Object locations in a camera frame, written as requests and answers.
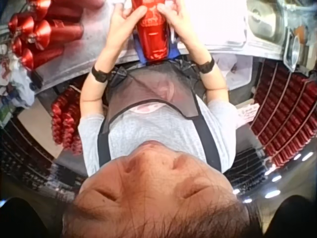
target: gray t-shirt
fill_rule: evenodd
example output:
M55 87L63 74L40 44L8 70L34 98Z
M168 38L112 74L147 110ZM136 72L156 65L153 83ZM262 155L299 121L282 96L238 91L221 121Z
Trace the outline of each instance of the gray t-shirt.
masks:
M231 168L236 153L237 109L227 102L211 101L206 106L198 96L197 100L218 148L222 172L225 172ZM97 139L104 119L100 114L89 115L81 118L78 127L88 176L100 168ZM148 140L156 140L175 151L189 153L206 162L193 122L168 105L149 114L129 110L120 115L110 125L111 159L129 155Z

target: black strap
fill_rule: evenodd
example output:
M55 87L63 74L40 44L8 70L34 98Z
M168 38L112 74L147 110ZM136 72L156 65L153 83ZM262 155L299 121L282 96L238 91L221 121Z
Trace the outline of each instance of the black strap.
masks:
M99 166L111 161L110 149L109 149L109 132L103 134L103 129L105 126L106 119L104 119L99 135L98 135L98 157L99 157Z
M215 170L218 170L219 172L221 172L220 156L219 156L216 143L207 125L207 122L205 121L205 118L200 110L200 107L194 92L193 92L193 97L195 100L195 104L196 104L196 108L198 110L199 116L193 119L192 121L195 125L196 131L203 145L207 164L209 164Z

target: black wristband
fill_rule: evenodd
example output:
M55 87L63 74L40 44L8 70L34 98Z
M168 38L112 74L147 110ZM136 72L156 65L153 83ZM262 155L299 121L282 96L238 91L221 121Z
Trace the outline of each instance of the black wristband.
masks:
M203 65L197 65L197 67L198 67L200 73L206 74L206 73L209 73L213 70L214 64L215 64L214 59L211 58L211 62L207 62Z
M95 77L96 81L100 83L105 83L106 81L110 81L112 76L111 71L109 73L97 71L95 66L93 66L93 68L91 69L91 73Z

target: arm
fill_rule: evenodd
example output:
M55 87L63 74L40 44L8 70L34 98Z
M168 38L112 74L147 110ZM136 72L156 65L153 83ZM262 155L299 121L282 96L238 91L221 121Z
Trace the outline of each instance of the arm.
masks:
M158 10L163 14L174 27L181 41L186 46L193 61L198 65L211 62L211 55L198 39L190 23L189 14L185 8L184 0L175 0L176 11L167 8L164 4L158 4ZM212 100L222 100L229 102L226 81L222 76L217 64L211 72L201 73L203 84L207 90L208 103Z
M111 72L124 43L130 37L137 22L146 12L147 8L145 6L141 6L132 12L131 9L124 10L121 3L115 5L106 46L97 59L96 70L101 70L105 73ZM97 82L95 77L89 73L80 96L81 117L91 114L103 115L102 96L106 86L107 82Z

